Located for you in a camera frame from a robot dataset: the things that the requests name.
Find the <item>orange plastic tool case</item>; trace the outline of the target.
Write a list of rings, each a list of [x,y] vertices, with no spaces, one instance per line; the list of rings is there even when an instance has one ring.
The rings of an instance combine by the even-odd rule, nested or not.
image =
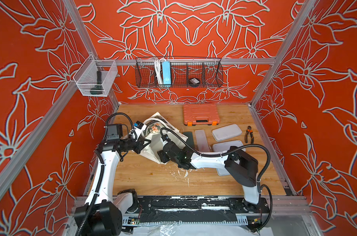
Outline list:
[[[216,104],[198,103],[183,105],[183,123],[185,126],[219,125],[220,116]]]

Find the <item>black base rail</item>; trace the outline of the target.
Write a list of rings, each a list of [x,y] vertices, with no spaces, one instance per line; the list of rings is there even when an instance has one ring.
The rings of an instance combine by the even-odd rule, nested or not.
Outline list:
[[[124,227],[163,224],[214,224],[247,226],[260,223],[271,212],[269,201],[247,203],[241,196],[141,196],[139,208],[125,213]]]

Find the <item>dark green pencil case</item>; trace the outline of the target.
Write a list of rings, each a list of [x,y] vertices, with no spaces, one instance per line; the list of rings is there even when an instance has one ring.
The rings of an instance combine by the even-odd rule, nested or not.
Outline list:
[[[186,143],[191,147],[195,148],[193,133],[190,131],[183,132],[183,135],[187,137]]]

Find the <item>orange black pliers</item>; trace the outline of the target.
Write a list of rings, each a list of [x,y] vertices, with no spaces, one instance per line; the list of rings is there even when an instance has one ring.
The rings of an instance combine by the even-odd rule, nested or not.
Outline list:
[[[254,135],[253,135],[253,130],[251,126],[247,127],[245,136],[244,136],[244,141],[246,144],[254,144]]]

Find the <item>clear acrylic wall box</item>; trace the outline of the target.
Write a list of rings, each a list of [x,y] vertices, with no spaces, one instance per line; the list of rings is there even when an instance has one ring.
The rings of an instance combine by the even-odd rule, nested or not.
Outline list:
[[[90,89],[97,84],[97,71],[99,70],[102,72],[103,93],[91,95]],[[73,79],[83,96],[107,97],[117,75],[118,68],[114,60],[97,60],[89,55]]]

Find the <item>light blue box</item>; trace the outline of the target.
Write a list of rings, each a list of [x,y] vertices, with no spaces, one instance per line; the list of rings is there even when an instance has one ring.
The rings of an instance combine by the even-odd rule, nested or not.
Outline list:
[[[169,61],[162,61],[162,74],[163,74],[163,85],[165,87],[170,87],[172,84],[172,80],[171,80],[171,64]]]

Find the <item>dark green flashlight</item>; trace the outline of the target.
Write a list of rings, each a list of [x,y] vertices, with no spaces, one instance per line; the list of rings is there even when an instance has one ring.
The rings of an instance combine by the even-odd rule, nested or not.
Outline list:
[[[101,95],[103,93],[102,87],[102,72],[97,71],[97,84],[90,89],[91,95]]]

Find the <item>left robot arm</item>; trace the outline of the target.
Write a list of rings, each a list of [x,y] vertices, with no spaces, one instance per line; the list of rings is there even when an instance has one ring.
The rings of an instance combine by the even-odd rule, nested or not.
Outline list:
[[[94,153],[98,164],[93,185],[83,206],[76,208],[74,220],[77,236],[118,236],[122,231],[123,215],[126,211],[138,209],[138,196],[133,189],[124,190],[113,196],[113,185],[117,165],[128,152],[137,154],[151,143],[142,136],[146,125],[139,121],[129,121],[127,135],[123,135],[125,124],[105,123],[105,133]]]

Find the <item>white canvas tote bag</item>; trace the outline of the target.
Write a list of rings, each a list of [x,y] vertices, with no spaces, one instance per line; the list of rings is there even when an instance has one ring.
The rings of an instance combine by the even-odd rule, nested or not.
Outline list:
[[[188,137],[180,133],[171,123],[169,123],[159,112],[156,112],[151,117],[144,121],[147,126],[142,132],[142,137],[151,141],[146,147],[141,150],[140,155],[154,161],[158,164],[166,164],[158,155],[158,151],[163,149],[163,141],[161,140],[160,129],[168,128],[177,134],[182,140],[187,141]]]

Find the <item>grey pencil case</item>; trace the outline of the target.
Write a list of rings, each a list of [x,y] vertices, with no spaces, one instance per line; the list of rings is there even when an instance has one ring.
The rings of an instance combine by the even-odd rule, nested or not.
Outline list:
[[[230,175],[230,173],[224,168],[217,168],[216,170],[217,170],[217,174],[221,177]]]
[[[216,143],[213,144],[212,150],[214,152],[227,152],[230,150],[231,147],[241,147],[243,146],[244,143],[240,140],[234,140],[234,141],[228,141],[228,142],[222,142],[222,143]]]
[[[242,130],[237,124],[227,125],[212,131],[212,135],[217,142],[240,136]]]

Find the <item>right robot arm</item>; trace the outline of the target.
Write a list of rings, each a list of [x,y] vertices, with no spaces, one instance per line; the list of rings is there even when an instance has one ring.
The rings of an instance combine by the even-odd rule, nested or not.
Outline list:
[[[247,211],[254,211],[260,203],[262,189],[265,188],[269,194],[270,208],[265,220],[260,223],[248,223],[248,229],[253,233],[260,233],[269,222],[273,213],[273,195],[270,188],[261,184],[261,178],[271,162],[269,150],[259,144],[249,144],[245,146],[232,146],[226,152],[200,152],[187,144],[179,135],[168,128],[161,128],[159,131],[163,149],[158,151],[158,155],[163,163],[172,161],[178,168],[200,169],[224,169],[243,188],[243,204]],[[266,155],[267,160],[261,171],[258,171],[259,162],[250,154],[244,151],[245,148],[260,148]]]

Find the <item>translucent plastic pencil box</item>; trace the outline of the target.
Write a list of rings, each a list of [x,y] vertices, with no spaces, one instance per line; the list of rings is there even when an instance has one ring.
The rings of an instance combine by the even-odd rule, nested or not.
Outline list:
[[[205,131],[204,130],[196,130],[195,136],[196,136],[198,151],[199,152],[211,152]]]

